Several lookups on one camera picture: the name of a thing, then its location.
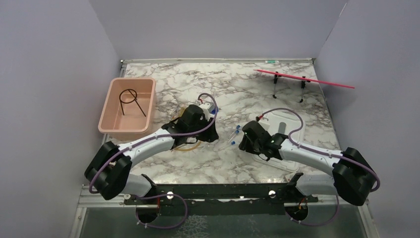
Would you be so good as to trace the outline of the blue cap test tube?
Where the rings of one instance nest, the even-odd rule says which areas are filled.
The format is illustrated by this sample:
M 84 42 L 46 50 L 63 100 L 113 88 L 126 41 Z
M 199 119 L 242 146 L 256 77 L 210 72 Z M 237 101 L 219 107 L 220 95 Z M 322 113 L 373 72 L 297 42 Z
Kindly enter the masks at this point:
M 240 129 L 241 129 L 241 126 L 240 125 L 237 125 L 236 128 L 235 128 L 235 130 L 234 130 L 234 133 L 238 133 L 240 131 Z
M 239 130 L 237 129 L 237 130 L 235 130 L 230 136 L 229 136 L 229 138 L 228 138 L 228 143 L 230 143 L 231 141 L 233 141 L 234 140 L 234 138 L 239 134 Z
M 236 142 L 235 142 L 235 141 L 231 141 L 231 142 L 229 142 L 228 144 L 223 145 L 222 147 L 220 147 L 220 150 L 223 150 L 223 149 L 225 149 L 225 148 L 231 147 L 231 146 L 233 146 L 233 145 L 235 145 L 235 144 L 236 144 Z

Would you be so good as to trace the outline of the clear plastic lid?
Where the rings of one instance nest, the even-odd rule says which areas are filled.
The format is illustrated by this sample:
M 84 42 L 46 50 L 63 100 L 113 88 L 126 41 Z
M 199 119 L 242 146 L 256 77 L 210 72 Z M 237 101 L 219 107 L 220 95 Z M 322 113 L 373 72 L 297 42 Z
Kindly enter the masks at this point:
M 292 130 L 295 130 L 301 126 L 300 120 L 284 111 L 273 111 L 269 114 L 266 114 L 264 117 L 269 119 L 270 127 L 266 129 L 270 135 L 276 133 L 288 135 Z M 300 164 L 293 161 L 279 160 L 276 158 L 271 158 L 269 161 L 265 161 L 266 156 L 263 154 L 253 155 L 253 160 L 271 167 L 275 167 L 287 172 L 296 172 Z

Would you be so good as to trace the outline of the black wire ring stand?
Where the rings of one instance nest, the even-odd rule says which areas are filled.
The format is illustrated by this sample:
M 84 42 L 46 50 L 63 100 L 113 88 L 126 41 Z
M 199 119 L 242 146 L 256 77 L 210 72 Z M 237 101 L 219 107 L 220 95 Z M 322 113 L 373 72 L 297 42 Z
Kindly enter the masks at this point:
M 129 93 L 132 96 L 132 99 L 130 101 L 123 100 L 122 96 L 125 93 Z M 121 93 L 119 94 L 119 103 L 120 103 L 120 107 L 121 107 L 121 113 L 122 113 L 123 116 L 125 115 L 123 104 L 131 104 L 133 102 L 138 106 L 138 108 L 140 109 L 143 116 L 144 117 L 147 116 L 146 113 L 144 112 L 144 110 L 142 109 L 142 107 L 140 106 L 140 104 L 138 103 L 137 97 L 138 97 L 138 93 L 134 89 L 125 89 L 125 90 L 121 91 Z

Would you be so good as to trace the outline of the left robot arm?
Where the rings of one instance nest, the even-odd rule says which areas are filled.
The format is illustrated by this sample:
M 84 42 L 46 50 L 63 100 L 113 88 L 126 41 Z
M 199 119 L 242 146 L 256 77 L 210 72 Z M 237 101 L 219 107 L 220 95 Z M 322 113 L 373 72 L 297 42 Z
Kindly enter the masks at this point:
M 183 114 L 143 138 L 114 144 L 104 143 L 85 170 L 90 193 L 99 193 L 105 200 L 119 194 L 136 195 L 143 203 L 156 196 L 154 182 L 146 175 L 133 175 L 131 169 L 140 162 L 193 141 L 214 142 L 219 136 L 215 129 L 218 111 L 214 103 L 189 105 Z

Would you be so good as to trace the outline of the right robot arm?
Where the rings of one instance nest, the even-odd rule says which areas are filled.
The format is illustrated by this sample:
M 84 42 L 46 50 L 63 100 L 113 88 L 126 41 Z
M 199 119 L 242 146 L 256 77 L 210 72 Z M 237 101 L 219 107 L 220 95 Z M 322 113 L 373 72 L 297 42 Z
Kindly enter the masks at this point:
M 293 202 L 305 195 L 338 195 L 348 203 L 362 206 L 378 181 L 372 167 L 361 153 L 351 147 L 345 151 L 327 150 L 307 144 L 293 143 L 288 135 L 270 135 L 260 123 L 251 121 L 243 127 L 239 149 L 264 160 L 298 162 L 318 169 L 321 175 L 302 175 L 286 187 L 286 196 Z

